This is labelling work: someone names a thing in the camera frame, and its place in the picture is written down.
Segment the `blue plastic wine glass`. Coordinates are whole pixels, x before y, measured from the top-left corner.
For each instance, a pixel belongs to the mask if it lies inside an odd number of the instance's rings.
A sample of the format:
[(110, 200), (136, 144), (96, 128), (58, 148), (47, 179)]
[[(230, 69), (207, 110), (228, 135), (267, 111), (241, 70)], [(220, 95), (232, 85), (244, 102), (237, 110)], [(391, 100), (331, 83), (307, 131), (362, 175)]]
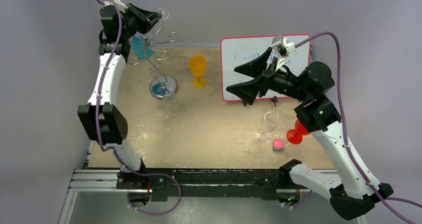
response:
[(142, 37), (133, 36), (129, 42), (133, 52), (140, 60), (146, 60), (152, 56), (152, 50), (146, 48), (145, 41)]

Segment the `clear champagne flute glass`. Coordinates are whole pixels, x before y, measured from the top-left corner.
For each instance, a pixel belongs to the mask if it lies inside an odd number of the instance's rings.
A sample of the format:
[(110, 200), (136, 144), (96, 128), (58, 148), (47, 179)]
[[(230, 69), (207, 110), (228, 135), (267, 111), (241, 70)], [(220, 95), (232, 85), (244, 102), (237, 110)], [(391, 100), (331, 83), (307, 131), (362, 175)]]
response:
[(160, 20), (162, 21), (167, 20), (170, 16), (169, 8), (163, 3), (155, 3), (151, 6), (151, 9), (153, 12), (161, 13), (162, 16)]

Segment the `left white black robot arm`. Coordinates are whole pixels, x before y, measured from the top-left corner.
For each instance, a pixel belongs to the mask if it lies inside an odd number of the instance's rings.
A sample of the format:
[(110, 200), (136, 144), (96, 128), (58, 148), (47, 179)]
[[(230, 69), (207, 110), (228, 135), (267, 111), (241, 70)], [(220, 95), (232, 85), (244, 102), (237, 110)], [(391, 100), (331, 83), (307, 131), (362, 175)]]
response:
[(130, 38), (147, 34), (161, 19), (162, 13), (142, 10), (132, 4), (125, 8), (105, 5), (100, 9), (102, 30), (99, 33), (100, 68), (94, 90), (87, 104), (77, 109), (83, 128), (103, 152), (111, 152), (122, 172), (130, 173), (129, 182), (141, 189), (148, 184), (143, 160), (130, 146), (128, 124), (116, 105), (120, 79), (128, 62)]

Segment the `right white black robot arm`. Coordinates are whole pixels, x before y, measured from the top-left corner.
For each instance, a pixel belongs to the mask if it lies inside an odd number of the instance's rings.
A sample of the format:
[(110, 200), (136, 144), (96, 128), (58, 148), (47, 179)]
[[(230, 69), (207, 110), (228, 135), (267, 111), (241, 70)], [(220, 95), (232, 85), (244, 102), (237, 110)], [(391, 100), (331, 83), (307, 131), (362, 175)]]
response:
[(352, 220), (368, 213), (382, 198), (393, 194), (391, 185), (380, 182), (366, 167), (348, 136), (343, 132), (342, 118), (326, 92), (334, 86), (332, 72), (322, 62), (311, 62), (299, 75), (287, 66), (275, 68), (278, 61), (267, 63), (272, 50), (237, 66), (237, 73), (249, 76), (248, 82), (230, 85), (226, 90), (252, 105), (267, 91), (296, 99), (298, 121), (323, 147), (337, 170), (336, 175), (323, 174), (292, 160), (280, 168), (280, 183), (287, 188), (301, 185), (325, 197), (343, 219)]

